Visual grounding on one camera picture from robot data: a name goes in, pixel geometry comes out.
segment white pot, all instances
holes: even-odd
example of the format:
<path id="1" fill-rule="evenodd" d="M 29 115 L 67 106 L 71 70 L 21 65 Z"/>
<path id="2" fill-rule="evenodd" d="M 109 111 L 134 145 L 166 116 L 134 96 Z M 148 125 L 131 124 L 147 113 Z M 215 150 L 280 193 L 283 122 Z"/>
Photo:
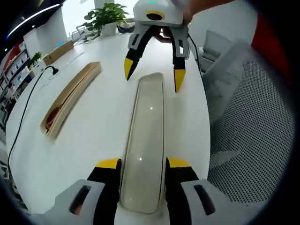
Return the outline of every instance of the white pot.
<path id="1" fill-rule="evenodd" d="M 101 35 L 104 37 L 114 35 L 116 33 L 116 28 L 117 28 L 116 22 L 106 24 L 102 27 Z"/>

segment green plant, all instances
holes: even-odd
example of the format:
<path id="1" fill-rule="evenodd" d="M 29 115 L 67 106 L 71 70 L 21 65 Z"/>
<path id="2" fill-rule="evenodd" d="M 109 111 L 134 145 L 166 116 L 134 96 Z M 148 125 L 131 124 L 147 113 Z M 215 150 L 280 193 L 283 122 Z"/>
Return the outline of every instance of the green plant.
<path id="1" fill-rule="evenodd" d="M 98 37 L 101 33 L 102 26 L 114 23 L 124 22 L 126 18 L 125 14 L 128 14 L 123 10 L 126 6 L 115 3 L 104 3 L 103 8 L 96 8 L 90 11 L 85 17 L 85 20 L 91 20 L 85 22 L 82 26 L 85 26 L 87 30 L 94 31 L 94 33 L 88 34 L 87 37 Z"/>
<path id="2" fill-rule="evenodd" d="M 30 68 L 31 65 L 33 65 L 34 63 L 36 63 L 41 57 L 42 57 L 42 53 L 41 52 L 36 52 L 34 54 L 34 56 L 32 57 L 32 59 L 29 60 L 28 65 L 27 65 L 28 68 Z"/>

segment wooden tray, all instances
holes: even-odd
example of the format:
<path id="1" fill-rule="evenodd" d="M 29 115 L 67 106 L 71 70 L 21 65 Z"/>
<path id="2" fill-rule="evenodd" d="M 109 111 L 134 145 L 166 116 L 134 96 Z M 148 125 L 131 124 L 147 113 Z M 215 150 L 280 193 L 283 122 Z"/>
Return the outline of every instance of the wooden tray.
<path id="1" fill-rule="evenodd" d="M 101 72 L 100 62 L 87 64 L 56 98 L 41 123 L 42 132 L 56 138 L 67 115 L 87 86 Z"/>

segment gray mesh chair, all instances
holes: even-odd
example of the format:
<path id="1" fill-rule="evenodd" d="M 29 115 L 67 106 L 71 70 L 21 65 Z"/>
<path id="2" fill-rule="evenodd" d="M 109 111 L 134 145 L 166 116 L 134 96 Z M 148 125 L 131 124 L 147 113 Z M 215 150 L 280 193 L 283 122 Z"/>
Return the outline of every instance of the gray mesh chair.
<path id="1" fill-rule="evenodd" d="M 211 132 L 208 181 L 232 202 L 263 206 L 294 138 L 293 103 L 280 76 L 242 41 L 203 75 Z"/>

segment power cord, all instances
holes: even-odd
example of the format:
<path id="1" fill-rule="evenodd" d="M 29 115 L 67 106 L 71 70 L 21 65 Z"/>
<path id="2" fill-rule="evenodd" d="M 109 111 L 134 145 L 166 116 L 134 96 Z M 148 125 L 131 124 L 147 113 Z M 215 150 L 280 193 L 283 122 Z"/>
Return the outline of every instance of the power cord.
<path id="1" fill-rule="evenodd" d="M 201 68 L 200 68 L 200 62 L 199 62 L 199 55 L 198 55 L 198 48 L 195 44 L 195 42 L 193 41 L 192 37 L 190 36 L 190 34 L 187 34 L 187 36 L 189 37 L 189 39 L 191 39 L 194 47 L 195 47 L 195 50 L 196 50 L 196 55 L 197 55 L 197 65 L 198 65 L 198 69 L 199 69 L 199 72 L 200 72 L 200 75 L 201 75 L 201 78 L 202 78 L 202 73 L 201 73 Z"/>
<path id="2" fill-rule="evenodd" d="M 32 94 L 32 92 L 33 92 L 33 90 L 34 90 L 36 84 L 38 83 L 39 79 L 42 77 L 43 73 L 44 73 L 48 68 L 52 68 L 52 69 L 53 69 L 53 72 L 52 72 L 53 75 L 57 74 L 58 71 L 59 71 L 57 68 L 55 68 L 55 67 L 53 67 L 53 66 L 47 66 L 47 67 L 45 68 L 45 70 L 40 74 L 40 76 L 38 77 L 37 81 L 36 81 L 35 84 L 33 85 L 33 88 L 31 89 L 31 92 L 30 92 L 30 94 L 29 94 L 29 96 L 28 96 L 28 99 L 27 99 L 27 102 L 26 102 L 26 105 L 25 105 L 25 108 L 24 108 L 24 111 L 23 111 L 23 115 L 22 115 L 22 118 L 21 118 L 21 122 L 20 122 L 20 126 L 19 126 L 19 129 L 18 129 L 17 135 L 15 136 L 15 140 L 14 140 L 14 142 L 13 142 L 13 145 L 11 146 L 11 149 L 10 149 L 10 152 L 9 152 L 9 155 L 8 155 L 7 168 L 8 168 L 9 180 L 10 180 L 10 177 L 12 176 L 11 170 L 10 170 L 10 166 L 9 166 L 9 159 L 10 159 L 11 153 L 12 153 L 12 151 L 13 151 L 13 149 L 14 149 L 15 142 L 16 142 L 18 136 L 19 136 L 19 133 L 20 133 L 20 130 L 21 130 L 21 125 L 22 125 L 22 122 L 23 122 L 23 118 L 24 118 L 24 115 L 25 115 L 25 112 L 26 112 L 26 108 L 27 108 L 27 105 L 28 105 L 28 103 L 29 103 L 29 99 L 30 99 L 31 94 Z"/>

